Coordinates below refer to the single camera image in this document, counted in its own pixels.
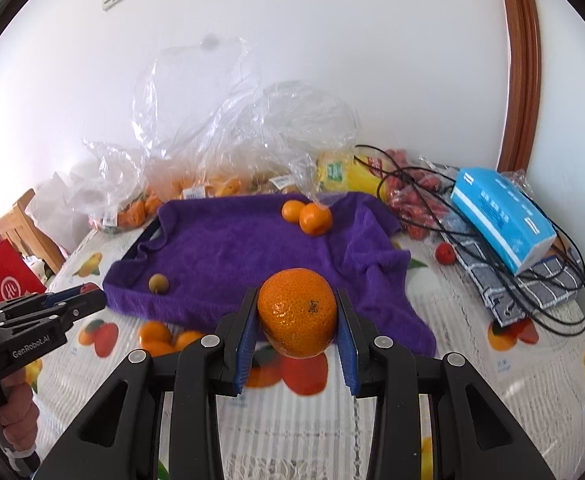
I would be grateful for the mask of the person's left hand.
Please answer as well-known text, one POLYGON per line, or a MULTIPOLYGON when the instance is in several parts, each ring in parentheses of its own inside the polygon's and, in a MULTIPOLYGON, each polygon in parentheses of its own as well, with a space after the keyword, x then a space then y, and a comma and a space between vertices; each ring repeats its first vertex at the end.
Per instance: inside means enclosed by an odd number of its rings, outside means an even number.
POLYGON ((33 401, 24 368, 2 380, 8 389, 7 401, 0 407, 0 427, 4 438, 16 451, 27 451, 35 445, 40 411, 33 401))

